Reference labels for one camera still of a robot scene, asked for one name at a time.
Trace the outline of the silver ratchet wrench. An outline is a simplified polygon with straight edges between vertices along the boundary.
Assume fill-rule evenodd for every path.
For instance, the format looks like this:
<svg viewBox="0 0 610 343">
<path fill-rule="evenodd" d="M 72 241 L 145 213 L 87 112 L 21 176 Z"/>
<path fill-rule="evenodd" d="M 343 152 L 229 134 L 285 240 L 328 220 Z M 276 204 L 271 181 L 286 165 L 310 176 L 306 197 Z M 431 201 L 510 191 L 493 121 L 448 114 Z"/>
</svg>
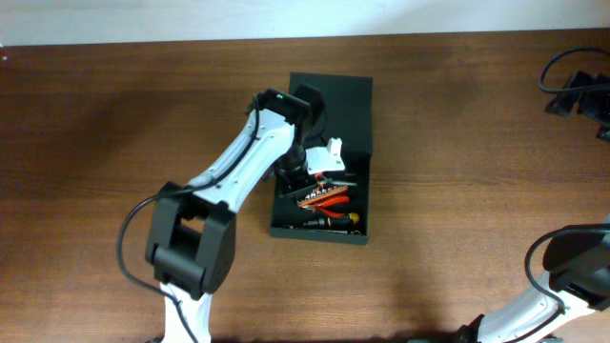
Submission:
<svg viewBox="0 0 610 343">
<path fill-rule="evenodd" d="M 337 234 L 348 234 L 348 235 L 362 235 L 362 232 L 358 230 L 335 230 L 335 229 L 321 229 L 321 228 L 299 228 L 291 225 L 285 225 L 281 229 L 293 230 L 302 232 L 322 232 L 322 233 L 337 233 Z"/>
</svg>

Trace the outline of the black gift box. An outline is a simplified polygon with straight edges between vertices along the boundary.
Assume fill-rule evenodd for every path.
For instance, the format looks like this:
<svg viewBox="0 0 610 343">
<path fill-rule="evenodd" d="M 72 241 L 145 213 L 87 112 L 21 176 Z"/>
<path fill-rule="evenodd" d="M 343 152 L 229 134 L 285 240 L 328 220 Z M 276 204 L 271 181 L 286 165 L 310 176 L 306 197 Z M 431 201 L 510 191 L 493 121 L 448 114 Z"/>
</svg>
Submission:
<svg viewBox="0 0 610 343">
<path fill-rule="evenodd" d="M 368 243 L 373 85 L 370 76 L 291 74 L 290 93 L 311 86 L 324 110 L 304 143 L 308 170 L 276 180 L 272 237 Z"/>
</svg>

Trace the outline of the yellow black stubby screwdriver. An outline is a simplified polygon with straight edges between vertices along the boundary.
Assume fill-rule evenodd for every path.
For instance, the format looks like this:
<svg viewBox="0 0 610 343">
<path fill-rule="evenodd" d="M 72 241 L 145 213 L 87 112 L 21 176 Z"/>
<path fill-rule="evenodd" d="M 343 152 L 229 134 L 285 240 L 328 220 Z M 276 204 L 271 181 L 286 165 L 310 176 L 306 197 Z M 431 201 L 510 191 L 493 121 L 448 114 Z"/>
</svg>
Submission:
<svg viewBox="0 0 610 343">
<path fill-rule="evenodd" d="M 303 228 L 309 229 L 340 229 L 350 228 L 357 224 L 359 215 L 355 212 L 342 214 L 340 216 L 320 217 L 315 220 L 310 220 L 302 224 Z"/>
</svg>

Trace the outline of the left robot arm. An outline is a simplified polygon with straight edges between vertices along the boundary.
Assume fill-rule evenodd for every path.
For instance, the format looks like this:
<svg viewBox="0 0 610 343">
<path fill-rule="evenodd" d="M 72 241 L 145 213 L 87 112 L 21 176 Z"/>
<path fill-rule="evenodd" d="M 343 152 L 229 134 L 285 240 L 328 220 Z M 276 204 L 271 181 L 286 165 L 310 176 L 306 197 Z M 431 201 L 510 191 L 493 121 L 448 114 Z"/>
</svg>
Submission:
<svg viewBox="0 0 610 343">
<path fill-rule="evenodd" d="M 288 185 L 315 174 L 304 145 L 324 110 L 309 85 L 256 94 L 244 129 L 211 166 L 152 198 L 145 259 L 166 301 L 162 341 L 210 341 L 212 297 L 234 262 L 236 216 L 266 171 Z"/>
</svg>

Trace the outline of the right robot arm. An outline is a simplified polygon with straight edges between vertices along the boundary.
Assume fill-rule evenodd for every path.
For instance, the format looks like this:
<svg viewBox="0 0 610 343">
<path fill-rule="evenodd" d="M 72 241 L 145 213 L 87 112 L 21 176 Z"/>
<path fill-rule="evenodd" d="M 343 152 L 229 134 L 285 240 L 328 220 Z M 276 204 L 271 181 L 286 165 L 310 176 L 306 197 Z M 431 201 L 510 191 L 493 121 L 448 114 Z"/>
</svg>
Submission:
<svg viewBox="0 0 610 343">
<path fill-rule="evenodd" d="M 524 258 L 530 287 L 459 328 L 453 342 L 557 342 L 568 322 L 609 309 L 609 223 L 569 225 L 536 240 Z"/>
</svg>

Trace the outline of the orange socket rail set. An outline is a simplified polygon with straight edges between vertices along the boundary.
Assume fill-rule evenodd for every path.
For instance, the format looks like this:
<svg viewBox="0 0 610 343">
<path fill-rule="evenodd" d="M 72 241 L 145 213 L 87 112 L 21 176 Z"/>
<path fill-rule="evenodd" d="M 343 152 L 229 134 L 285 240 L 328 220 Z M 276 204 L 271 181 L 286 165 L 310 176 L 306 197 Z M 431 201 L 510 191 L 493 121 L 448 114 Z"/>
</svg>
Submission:
<svg viewBox="0 0 610 343">
<path fill-rule="evenodd" d="M 349 190 L 348 186 L 332 186 L 328 188 L 317 188 L 296 202 L 297 206 L 310 206 L 319 201 L 338 196 Z"/>
</svg>

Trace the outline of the orange black long-nose pliers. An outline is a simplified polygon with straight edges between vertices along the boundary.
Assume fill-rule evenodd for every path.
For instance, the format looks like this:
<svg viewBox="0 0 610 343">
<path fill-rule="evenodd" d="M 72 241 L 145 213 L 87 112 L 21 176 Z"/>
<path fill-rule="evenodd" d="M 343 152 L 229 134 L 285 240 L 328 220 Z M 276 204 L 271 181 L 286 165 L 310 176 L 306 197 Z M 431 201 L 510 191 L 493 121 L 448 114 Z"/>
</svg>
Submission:
<svg viewBox="0 0 610 343">
<path fill-rule="evenodd" d="M 333 189 L 342 189 L 356 186 L 356 182 L 345 181 L 345 180 L 336 180 L 331 177 L 326 176 L 323 172 L 319 172 L 315 174 L 315 182 L 317 183 L 317 188 L 319 190 L 333 190 Z"/>
</svg>

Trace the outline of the red handled cutting pliers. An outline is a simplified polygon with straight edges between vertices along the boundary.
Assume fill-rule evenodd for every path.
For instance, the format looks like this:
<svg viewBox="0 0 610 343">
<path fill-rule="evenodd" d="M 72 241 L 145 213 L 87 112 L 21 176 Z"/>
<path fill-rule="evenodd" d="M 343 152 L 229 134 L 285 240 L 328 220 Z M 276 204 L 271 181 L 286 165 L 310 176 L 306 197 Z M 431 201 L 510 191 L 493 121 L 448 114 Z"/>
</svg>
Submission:
<svg viewBox="0 0 610 343">
<path fill-rule="evenodd" d="M 329 197 L 327 199 L 320 200 L 316 203 L 304 205 L 302 209 L 309 210 L 312 212 L 320 212 L 329 217 L 339 218 L 345 216 L 345 213 L 341 212 L 333 212 L 330 210 L 332 206 L 335 205 L 343 205 L 348 204 L 350 202 L 350 197 L 347 195 L 337 195 L 333 197 Z"/>
</svg>

